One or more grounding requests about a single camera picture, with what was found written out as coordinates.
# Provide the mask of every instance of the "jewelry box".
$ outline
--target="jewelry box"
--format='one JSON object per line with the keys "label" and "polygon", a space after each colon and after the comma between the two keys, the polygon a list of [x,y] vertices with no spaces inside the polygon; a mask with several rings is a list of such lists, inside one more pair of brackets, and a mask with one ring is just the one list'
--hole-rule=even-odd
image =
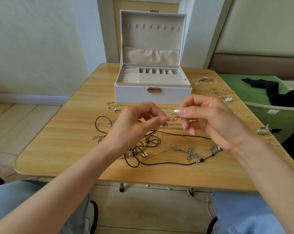
{"label": "jewelry box", "polygon": [[186,15],[121,10],[120,16],[116,102],[180,104],[192,91],[180,67]]}

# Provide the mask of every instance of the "jewelry box latch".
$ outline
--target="jewelry box latch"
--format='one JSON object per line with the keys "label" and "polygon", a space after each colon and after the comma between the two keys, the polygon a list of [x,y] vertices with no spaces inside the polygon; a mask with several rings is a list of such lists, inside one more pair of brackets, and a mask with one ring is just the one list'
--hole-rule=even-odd
{"label": "jewelry box latch", "polygon": [[160,93],[160,92],[161,92],[161,89],[158,88],[158,87],[149,87],[149,88],[147,89],[147,92],[148,92],[148,93]]}

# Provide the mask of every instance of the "right hand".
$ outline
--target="right hand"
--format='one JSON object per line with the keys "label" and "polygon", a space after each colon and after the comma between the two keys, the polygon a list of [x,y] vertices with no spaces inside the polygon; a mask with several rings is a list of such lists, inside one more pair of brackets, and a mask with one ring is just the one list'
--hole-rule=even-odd
{"label": "right hand", "polygon": [[189,95],[174,111],[184,130],[203,130],[219,147],[232,152],[255,134],[218,98]]}

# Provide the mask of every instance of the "jewelry box lid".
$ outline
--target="jewelry box lid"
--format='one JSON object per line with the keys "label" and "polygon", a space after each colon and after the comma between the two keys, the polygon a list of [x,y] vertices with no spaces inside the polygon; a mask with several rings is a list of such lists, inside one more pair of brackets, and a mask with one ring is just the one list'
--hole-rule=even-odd
{"label": "jewelry box lid", "polygon": [[121,64],[180,65],[186,14],[120,10]]}

